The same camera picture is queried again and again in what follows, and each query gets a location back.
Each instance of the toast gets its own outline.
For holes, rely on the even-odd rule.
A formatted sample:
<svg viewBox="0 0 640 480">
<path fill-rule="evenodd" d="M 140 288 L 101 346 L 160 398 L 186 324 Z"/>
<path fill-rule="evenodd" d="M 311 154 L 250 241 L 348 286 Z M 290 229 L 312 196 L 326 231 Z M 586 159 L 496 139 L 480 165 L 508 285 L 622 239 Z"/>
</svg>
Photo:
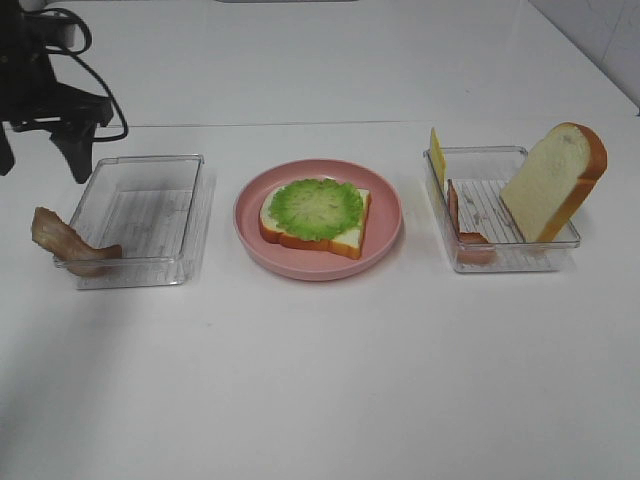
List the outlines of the toast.
<svg viewBox="0 0 640 480">
<path fill-rule="evenodd" d="M 531 149 L 500 197 L 527 242 L 550 242 L 607 169 L 607 151 L 588 127 L 565 122 Z"/>
<path fill-rule="evenodd" d="M 279 243 L 287 248 L 300 250 L 327 251 L 336 255 L 342 255 L 352 260 L 357 260 L 362 255 L 362 245 L 364 242 L 366 223 L 371 203 L 371 193 L 369 190 L 358 188 L 362 199 L 362 209 L 354 227 L 343 231 L 332 238 L 320 238 L 317 240 L 303 240 L 300 236 L 287 232 L 278 225 L 278 221 L 271 214 L 273 199 L 285 186 L 273 189 L 265 198 L 260 208 L 260 235 L 269 243 Z"/>
</svg>

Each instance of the white table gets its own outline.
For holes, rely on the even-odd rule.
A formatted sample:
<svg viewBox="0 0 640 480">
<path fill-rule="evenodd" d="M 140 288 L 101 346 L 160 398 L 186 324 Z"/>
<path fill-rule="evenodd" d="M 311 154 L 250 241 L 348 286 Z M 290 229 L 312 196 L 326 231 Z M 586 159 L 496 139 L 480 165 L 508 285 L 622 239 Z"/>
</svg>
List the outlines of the white table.
<svg viewBox="0 0 640 480">
<path fill-rule="evenodd" d="M 134 128 L 95 157 L 203 153 L 218 177 L 200 277 L 78 292 L 30 241 L 33 208 L 68 219 L 75 185 L 46 135 L 12 134 L 0 179 L 0 478 L 631 480 L 640 471 L 637 122 L 578 117 L 604 175 L 550 274 L 460 275 L 424 187 L 444 145 L 521 144 L 548 118 Z M 373 168 L 404 232 L 374 268 L 274 275 L 232 225 L 242 186 L 299 158 Z"/>
<path fill-rule="evenodd" d="M 61 2 L 132 125 L 637 114 L 526 0 Z M 100 93 L 70 59 L 60 81 Z"/>
</svg>

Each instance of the sandwich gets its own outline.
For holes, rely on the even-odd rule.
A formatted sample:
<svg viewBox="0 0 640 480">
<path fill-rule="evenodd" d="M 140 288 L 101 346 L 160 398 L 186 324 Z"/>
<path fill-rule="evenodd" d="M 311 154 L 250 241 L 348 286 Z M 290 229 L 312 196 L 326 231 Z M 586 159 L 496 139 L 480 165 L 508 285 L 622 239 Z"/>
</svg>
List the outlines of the sandwich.
<svg viewBox="0 0 640 480">
<path fill-rule="evenodd" d="M 283 247 L 327 251 L 357 260 L 362 255 L 371 193 L 325 178 L 274 188 L 260 209 L 260 234 Z"/>
</svg>

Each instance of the bread crust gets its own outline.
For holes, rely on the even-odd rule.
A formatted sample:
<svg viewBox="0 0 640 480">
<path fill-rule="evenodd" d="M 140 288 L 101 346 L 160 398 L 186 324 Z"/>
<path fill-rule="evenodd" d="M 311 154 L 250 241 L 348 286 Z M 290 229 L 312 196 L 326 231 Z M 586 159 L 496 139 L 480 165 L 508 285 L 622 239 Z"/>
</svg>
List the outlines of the bread crust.
<svg viewBox="0 0 640 480">
<path fill-rule="evenodd" d="M 323 252 L 331 252 L 336 255 L 342 255 L 343 257 L 350 258 L 352 260 L 358 260 L 362 256 L 362 244 L 364 243 L 364 237 L 367 231 L 367 218 L 369 217 L 369 207 L 371 205 L 371 194 L 367 196 L 367 205 L 365 206 L 365 215 L 362 219 L 362 239 L 358 248 L 350 245 L 345 245 L 339 242 L 334 242 L 330 239 L 322 239 L 318 241 L 314 240 L 301 240 L 298 237 L 289 235 L 286 232 L 280 232 L 272 230 L 267 227 L 262 219 L 258 219 L 260 227 L 260 235 L 264 240 L 269 243 L 279 243 L 283 247 L 294 248 L 298 250 L 316 250 Z"/>
<path fill-rule="evenodd" d="M 578 177 L 573 190 L 545 225 L 544 229 L 536 239 L 537 242 L 553 241 L 555 236 L 569 221 L 582 202 L 584 202 L 598 179 L 607 169 L 607 150 L 604 148 L 602 140 L 600 140 L 595 132 L 589 127 L 573 122 L 564 122 L 554 128 L 560 128 L 567 125 L 576 127 L 587 139 L 589 143 L 589 163 L 582 174 Z"/>
</svg>

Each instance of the white tile wall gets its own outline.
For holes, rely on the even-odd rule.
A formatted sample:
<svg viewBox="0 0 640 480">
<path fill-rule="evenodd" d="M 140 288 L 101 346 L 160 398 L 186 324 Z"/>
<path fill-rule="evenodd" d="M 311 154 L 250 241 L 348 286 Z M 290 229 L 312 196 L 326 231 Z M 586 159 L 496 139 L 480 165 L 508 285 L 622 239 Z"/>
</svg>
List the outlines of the white tile wall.
<svg viewBox="0 0 640 480">
<path fill-rule="evenodd" d="M 530 0 L 640 107 L 640 0 Z"/>
</svg>

